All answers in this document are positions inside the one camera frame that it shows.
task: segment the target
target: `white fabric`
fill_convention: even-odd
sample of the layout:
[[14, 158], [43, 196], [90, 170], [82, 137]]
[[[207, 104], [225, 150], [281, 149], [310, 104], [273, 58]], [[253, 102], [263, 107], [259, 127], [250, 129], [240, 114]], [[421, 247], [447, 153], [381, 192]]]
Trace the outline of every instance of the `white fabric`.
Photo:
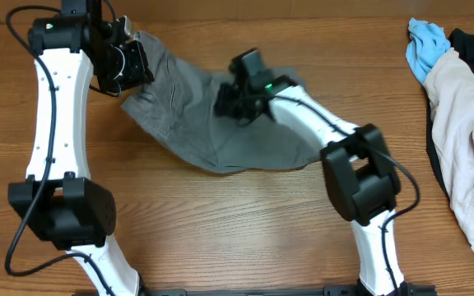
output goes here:
[[450, 49], [424, 82], [451, 208], [474, 251], [474, 75]]

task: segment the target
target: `blue cloth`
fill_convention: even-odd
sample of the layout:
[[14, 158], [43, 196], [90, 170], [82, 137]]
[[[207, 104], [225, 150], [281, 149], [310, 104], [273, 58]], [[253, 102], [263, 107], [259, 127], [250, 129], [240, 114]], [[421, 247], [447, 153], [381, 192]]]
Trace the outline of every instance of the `blue cloth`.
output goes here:
[[416, 79], [423, 85], [427, 74], [438, 59], [451, 48], [445, 38], [444, 28], [427, 21], [409, 21], [411, 42], [407, 45], [406, 58]]

